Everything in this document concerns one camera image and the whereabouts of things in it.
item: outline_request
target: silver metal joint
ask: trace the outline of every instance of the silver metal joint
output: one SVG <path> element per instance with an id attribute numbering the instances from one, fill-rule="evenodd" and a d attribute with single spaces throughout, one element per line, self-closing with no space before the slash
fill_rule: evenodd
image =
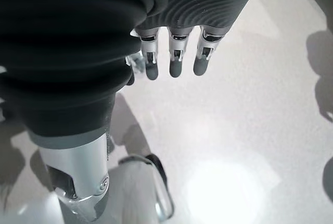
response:
<path id="1" fill-rule="evenodd" d="M 182 61 L 186 52 L 188 36 L 193 27 L 190 28 L 168 28 L 170 61 Z"/>
<path id="2" fill-rule="evenodd" d="M 146 64 L 157 63 L 158 30 L 159 28 L 149 30 L 135 30 L 141 39 L 141 50 Z"/>
<path id="3" fill-rule="evenodd" d="M 230 30 L 231 27 L 216 28 L 212 26 L 200 26 L 201 33 L 197 46 L 198 59 L 209 60 L 212 57 L 213 52 L 216 50 L 221 39 Z"/>
<path id="4" fill-rule="evenodd" d="M 84 134 L 60 137 L 31 134 L 31 137 L 55 142 L 63 138 L 69 142 L 85 138 Z M 58 198 L 83 219 L 96 220 L 101 215 L 96 205 L 109 188 L 106 134 L 73 148 L 39 149 Z"/>

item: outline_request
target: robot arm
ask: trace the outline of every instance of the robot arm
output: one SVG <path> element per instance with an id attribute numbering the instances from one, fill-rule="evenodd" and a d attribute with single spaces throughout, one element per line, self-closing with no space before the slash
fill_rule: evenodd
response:
<path id="1" fill-rule="evenodd" d="M 170 75 L 178 77 L 188 36 L 201 26 L 200 76 L 247 1 L 1 0 L 0 97 L 16 108 L 73 212 L 98 218 L 94 207 L 108 189 L 114 96 L 133 75 L 125 57 L 141 48 L 156 79 L 158 29 L 168 27 Z"/>

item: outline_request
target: robotic hand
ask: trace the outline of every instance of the robotic hand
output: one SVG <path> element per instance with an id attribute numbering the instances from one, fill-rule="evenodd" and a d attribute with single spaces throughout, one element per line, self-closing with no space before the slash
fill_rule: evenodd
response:
<path id="1" fill-rule="evenodd" d="M 200 26 L 200 76 L 247 1 L 1 0 L 0 97 L 16 108 L 73 212 L 95 220 L 108 190 L 114 96 L 134 81 L 125 57 L 141 48 L 147 77 L 156 79 L 158 29 L 168 27 L 170 75 L 178 77 L 188 36 Z"/>

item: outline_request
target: glossy floor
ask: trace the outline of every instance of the glossy floor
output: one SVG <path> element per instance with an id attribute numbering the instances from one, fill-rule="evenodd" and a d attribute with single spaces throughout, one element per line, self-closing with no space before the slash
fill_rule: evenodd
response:
<path id="1" fill-rule="evenodd" d="M 157 154 L 176 206 L 168 223 L 331 224 L 333 35 L 325 14 L 315 0 L 250 0 L 202 77 L 192 71 L 198 34 L 174 79 L 161 29 L 158 79 L 138 78 L 117 97 L 119 146 L 109 166 L 126 152 Z M 11 144 L 29 161 L 35 146 L 26 139 Z M 25 166 L 8 204 L 46 193 Z"/>

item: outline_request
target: metal screw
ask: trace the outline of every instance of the metal screw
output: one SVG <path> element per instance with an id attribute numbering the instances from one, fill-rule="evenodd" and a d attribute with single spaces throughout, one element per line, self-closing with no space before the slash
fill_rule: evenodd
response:
<path id="1" fill-rule="evenodd" d="M 105 177 L 103 182 L 100 184 L 99 189 L 104 190 L 107 187 L 108 183 L 109 183 L 109 177 Z"/>

